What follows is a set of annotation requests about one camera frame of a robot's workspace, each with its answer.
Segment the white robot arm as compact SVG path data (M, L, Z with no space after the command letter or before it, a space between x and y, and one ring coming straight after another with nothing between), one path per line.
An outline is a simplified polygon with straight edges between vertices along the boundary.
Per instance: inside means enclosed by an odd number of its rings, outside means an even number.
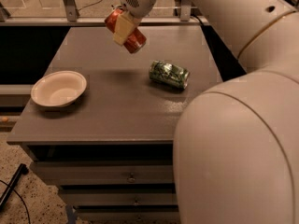
M247 74L201 93L174 135L181 224L298 224L298 10L191 0Z

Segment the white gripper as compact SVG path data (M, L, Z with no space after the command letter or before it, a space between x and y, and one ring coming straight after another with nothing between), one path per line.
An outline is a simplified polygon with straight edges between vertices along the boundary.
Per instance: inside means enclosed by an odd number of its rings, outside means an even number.
M127 11L123 11L116 19L113 40L122 46L155 3L156 0L121 0L122 8Z

